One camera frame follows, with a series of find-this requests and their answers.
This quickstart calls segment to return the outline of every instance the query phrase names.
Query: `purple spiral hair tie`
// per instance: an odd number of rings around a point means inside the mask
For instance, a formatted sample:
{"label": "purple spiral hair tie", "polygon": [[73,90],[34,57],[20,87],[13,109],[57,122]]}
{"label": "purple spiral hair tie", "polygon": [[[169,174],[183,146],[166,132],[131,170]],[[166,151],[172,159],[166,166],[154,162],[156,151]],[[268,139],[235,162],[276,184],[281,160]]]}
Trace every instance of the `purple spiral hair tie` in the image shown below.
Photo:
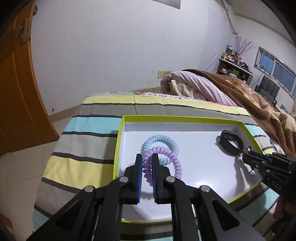
{"label": "purple spiral hair tie", "polygon": [[143,173],[144,177],[147,178],[146,181],[149,183],[150,186],[153,186],[151,171],[151,156],[153,153],[164,154],[165,156],[167,156],[174,165],[175,178],[182,178],[182,167],[177,155],[168,148],[164,148],[163,146],[157,146],[156,148],[152,147],[147,152],[145,152],[145,155],[143,157]]}

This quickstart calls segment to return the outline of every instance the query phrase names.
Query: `window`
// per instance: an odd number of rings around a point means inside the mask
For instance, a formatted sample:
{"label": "window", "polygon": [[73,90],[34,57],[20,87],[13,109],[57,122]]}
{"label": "window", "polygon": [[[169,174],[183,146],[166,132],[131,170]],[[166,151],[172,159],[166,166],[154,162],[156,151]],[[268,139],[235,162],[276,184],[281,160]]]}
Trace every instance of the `window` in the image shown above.
{"label": "window", "polygon": [[274,79],[290,96],[296,98],[296,74],[273,54],[259,47],[254,67]]}

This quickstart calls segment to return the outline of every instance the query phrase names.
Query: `tiled floor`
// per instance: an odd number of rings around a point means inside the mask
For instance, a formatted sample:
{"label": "tiled floor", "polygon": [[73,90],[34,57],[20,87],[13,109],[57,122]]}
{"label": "tiled floor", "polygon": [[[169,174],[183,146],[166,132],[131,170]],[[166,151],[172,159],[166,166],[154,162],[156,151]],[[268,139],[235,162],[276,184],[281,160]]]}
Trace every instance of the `tiled floor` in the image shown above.
{"label": "tiled floor", "polygon": [[[70,117],[54,122],[59,135]],[[11,220],[17,241],[32,234],[37,187],[56,142],[6,153],[0,161],[0,213]]]}

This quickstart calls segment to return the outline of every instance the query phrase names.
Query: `window frame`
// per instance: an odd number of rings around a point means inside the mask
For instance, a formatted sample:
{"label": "window frame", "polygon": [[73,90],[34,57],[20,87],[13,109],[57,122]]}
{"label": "window frame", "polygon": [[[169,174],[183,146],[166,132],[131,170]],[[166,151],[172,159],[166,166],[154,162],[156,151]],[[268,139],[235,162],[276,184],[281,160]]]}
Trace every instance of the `window frame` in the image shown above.
{"label": "window frame", "polygon": [[[261,66],[262,66],[261,65],[262,63],[260,61],[261,60],[261,55],[263,57],[264,57],[264,55],[266,57],[268,56],[268,61],[266,63],[266,69],[267,69],[269,60],[273,59],[274,63],[273,63],[272,69],[271,69],[271,73],[268,73],[267,70],[261,68]],[[280,77],[279,80],[276,77],[273,76],[276,63],[283,68],[283,72],[281,73],[281,77]],[[275,82],[277,82],[278,85],[282,89],[284,89],[293,99],[296,98],[296,96],[294,96],[294,92],[296,91],[296,73],[289,66],[287,66],[283,61],[281,61],[278,57],[276,57],[274,54],[268,52],[267,50],[265,50],[264,48],[259,46],[258,51],[257,51],[257,55],[256,55],[256,59],[255,59],[255,63],[254,63],[254,67],[256,69],[260,70],[262,73],[264,73],[269,78],[273,79]],[[282,76],[283,76],[284,70],[286,70],[288,72],[286,80],[287,80],[289,74],[292,75],[292,80],[294,78],[294,83],[293,83],[291,91],[289,91],[289,89],[282,83],[282,81],[283,81]]]}

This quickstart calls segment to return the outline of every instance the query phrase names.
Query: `brown blanket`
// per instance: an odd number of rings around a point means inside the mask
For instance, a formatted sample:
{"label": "brown blanket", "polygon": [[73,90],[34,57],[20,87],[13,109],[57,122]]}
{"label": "brown blanket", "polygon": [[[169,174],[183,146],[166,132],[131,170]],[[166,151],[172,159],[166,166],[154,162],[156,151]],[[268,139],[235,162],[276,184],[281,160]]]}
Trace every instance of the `brown blanket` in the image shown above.
{"label": "brown blanket", "polygon": [[235,104],[244,107],[269,137],[281,146],[286,155],[296,156],[296,123],[292,117],[277,112],[261,95],[252,91],[247,84],[237,78],[196,69],[185,69],[184,71],[210,80]]}

